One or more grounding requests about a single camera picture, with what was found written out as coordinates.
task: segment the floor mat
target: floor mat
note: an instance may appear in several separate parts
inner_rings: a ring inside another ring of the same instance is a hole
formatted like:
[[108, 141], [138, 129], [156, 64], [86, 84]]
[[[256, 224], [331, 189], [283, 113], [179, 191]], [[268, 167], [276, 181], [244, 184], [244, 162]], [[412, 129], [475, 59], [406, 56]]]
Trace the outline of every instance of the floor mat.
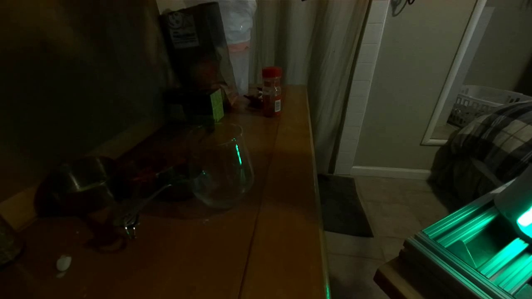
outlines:
[[352, 177], [317, 176], [321, 217], [326, 230], [371, 237], [371, 227]]

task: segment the cable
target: cable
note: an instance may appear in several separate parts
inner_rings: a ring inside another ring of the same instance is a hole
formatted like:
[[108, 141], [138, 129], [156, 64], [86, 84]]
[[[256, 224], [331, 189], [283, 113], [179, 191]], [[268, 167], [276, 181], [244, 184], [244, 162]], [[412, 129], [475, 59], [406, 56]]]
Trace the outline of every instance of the cable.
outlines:
[[402, 5], [399, 6], [399, 1], [394, 5], [392, 8], [392, 16], [397, 16], [402, 13], [402, 10], [406, 8], [406, 5], [414, 5], [416, 0], [404, 0]]

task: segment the bed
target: bed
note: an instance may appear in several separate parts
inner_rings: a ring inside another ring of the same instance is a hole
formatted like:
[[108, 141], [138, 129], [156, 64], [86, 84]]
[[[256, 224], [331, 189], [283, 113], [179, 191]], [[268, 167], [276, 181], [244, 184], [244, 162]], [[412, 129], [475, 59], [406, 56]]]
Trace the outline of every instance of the bed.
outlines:
[[514, 179], [530, 161], [532, 103], [515, 103], [455, 131], [437, 151], [430, 181], [465, 204]]

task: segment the spice bottle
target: spice bottle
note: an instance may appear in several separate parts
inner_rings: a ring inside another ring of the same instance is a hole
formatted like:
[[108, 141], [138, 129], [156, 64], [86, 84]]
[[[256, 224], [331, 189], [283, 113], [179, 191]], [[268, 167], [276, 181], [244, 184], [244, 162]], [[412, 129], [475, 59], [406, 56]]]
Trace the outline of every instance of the spice bottle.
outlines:
[[0, 265], [13, 260], [22, 252], [23, 242], [13, 227], [0, 216]]
[[283, 93], [281, 93], [281, 68], [266, 66], [263, 68], [263, 83], [264, 83], [264, 113], [274, 116], [281, 113]]

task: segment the red cap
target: red cap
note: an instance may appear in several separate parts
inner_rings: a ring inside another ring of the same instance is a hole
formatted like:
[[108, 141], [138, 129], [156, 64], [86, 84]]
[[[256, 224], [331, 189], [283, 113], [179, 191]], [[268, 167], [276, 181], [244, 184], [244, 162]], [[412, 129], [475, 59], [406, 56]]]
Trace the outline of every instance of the red cap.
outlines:
[[281, 76], [283, 69], [279, 66], [266, 66], [263, 68], [263, 78]]

